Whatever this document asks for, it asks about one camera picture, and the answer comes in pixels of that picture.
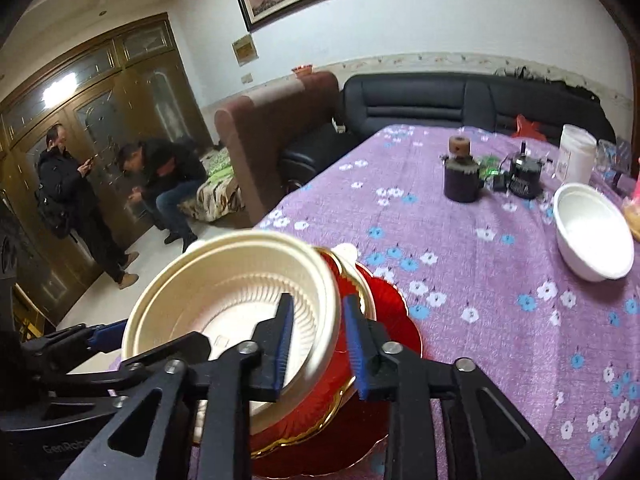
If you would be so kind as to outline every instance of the brown sofa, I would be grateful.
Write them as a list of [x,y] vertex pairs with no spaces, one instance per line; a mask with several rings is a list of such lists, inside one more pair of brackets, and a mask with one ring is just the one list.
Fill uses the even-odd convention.
[[216,111],[216,129],[229,150],[253,224],[285,195],[278,172],[280,152],[332,120],[338,92],[333,73],[317,72],[249,91]]

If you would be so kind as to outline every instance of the black jacket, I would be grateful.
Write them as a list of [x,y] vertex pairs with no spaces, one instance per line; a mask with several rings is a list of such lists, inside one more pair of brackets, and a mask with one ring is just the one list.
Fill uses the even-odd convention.
[[38,160],[38,177],[44,192],[66,205],[72,218],[82,218],[98,206],[98,197],[86,178],[78,171],[80,164],[68,151],[56,147],[42,152]]
[[[158,176],[158,169],[175,159],[173,173]],[[173,189],[181,182],[190,180],[207,179],[207,171],[204,169],[198,155],[176,142],[165,139],[149,139],[142,142],[142,172],[146,178],[146,184],[142,191],[142,197],[147,201],[154,201],[158,195]]]

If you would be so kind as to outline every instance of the white bowl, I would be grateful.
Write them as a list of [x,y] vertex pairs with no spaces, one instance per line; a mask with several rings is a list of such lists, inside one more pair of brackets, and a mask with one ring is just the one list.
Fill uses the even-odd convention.
[[565,184],[554,195],[558,248],[566,264],[588,282],[617,280],[634,263],[634,241],[622,213],[602,193]]
[[210,359],[216,359],[250,339],[258,322],[273,317],[283,292],[294,298],[285,386],[277,403],[251,403],[251,433],[259,433],[292,412],[313,389],[338,337],[340,300],[334,277],[304,242],[273,232],[236,231],[174,260],[136,303],[122,358],[195,330],[207,335]]

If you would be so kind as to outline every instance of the white tile floor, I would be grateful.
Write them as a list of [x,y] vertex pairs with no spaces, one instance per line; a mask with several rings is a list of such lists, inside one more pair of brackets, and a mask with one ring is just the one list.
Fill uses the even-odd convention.
[[[194,224],[193,231],[201,240],[209,240],[229,232],[229,229]],[[101,275],[66,314],[58,325],[58,329],[61,330],[78,323],[91,326],[127,319],[146,286],[162,269],[182,253],[181,240],[168,246],[164,244],[163,241],[167,234],[168,231],[160,232],[152,227],[129,248],[129,252],[138,251],[140,253],[138,259],[127,269],[128,272],[135,272],[140,276],[135,284],[120,290],[106,274]],[[118,355],[119,351],[98,354],[76,368],[74,372],[105,371]]]

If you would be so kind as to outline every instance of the table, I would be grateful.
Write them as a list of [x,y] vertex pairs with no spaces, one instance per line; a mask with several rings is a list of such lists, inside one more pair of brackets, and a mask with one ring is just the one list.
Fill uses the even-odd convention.
[[[587,283],[562,260],[543,175],[535,201],[482,192],[473,204],[442,193],[439,159],[462,133],[475,156],[504,158],[520,139],[390,126],[280,203],[259,225],[310,244],[350,242],[377,276],[395,283],[430,358],[473,358],[577,479],[603,473],[640,406],[640,259],[616,282]],[[533,155],[558,150],[530,140]],[[592,184],[620,204],[604,181]],[[444,443],[438,450],[444,462]],[[376,449],[336,478],[382,476]]]

